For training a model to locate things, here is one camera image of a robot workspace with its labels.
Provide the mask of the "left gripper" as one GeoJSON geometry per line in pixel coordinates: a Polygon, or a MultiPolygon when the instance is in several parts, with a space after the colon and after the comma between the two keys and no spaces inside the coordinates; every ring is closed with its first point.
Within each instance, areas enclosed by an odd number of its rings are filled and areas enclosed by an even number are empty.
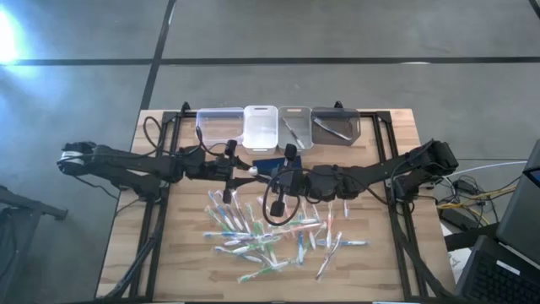
{"type": "Polygon", "coordinates": [[[202,148],[198,148],[190,154],[184,154],[183,170],[185,176],[189,179],[225,182],[223,191],[225,204],[231,203],[233,187],[241,187],[251,182],[268,184],[270,180],[264,176],[233,178],[234,168],[243,171],[253,169],[253,165],[244,162],[239,156],[235,156],[236,146],[236,140],[228,140],[224,153],[218,154],[214,160],[209,161],[206,161],[207,153],[202,148]]]}

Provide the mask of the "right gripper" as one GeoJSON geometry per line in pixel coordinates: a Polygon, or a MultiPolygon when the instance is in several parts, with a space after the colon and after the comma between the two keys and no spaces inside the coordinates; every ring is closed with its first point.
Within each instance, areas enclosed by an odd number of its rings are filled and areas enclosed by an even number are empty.
{"type": "Polygon", "coordinates": [[[274,166],[265,170],[267,173],[273,173],[272,180],[267,180],[265,183],[270,187],[272,193],[277,194],[277,198],[272,202],[270,208],[271,216],[283,216],[286,203],[284,197],[296,198],[296,205],[292,216],[294,216],[298,208],[301,206],[300,190],[303,185],[303,169],[301,166],[295,166],[294,163],[298,158],[297,147],[294,144],[287,144],[284,151],[285,161],[282,165],[274,166]]]}

